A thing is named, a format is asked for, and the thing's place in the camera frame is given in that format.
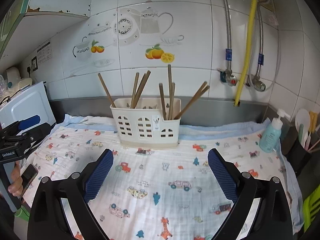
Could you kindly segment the person left hand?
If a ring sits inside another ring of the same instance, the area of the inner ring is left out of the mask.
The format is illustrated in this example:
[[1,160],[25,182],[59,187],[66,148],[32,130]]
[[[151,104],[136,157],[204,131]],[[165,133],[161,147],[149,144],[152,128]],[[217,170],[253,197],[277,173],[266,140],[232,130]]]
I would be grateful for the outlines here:
[[19,197],[23,191],[20,162],[16,161],[14,169],[11,172],[12,183],[8,187],[8,191],[14,197]]

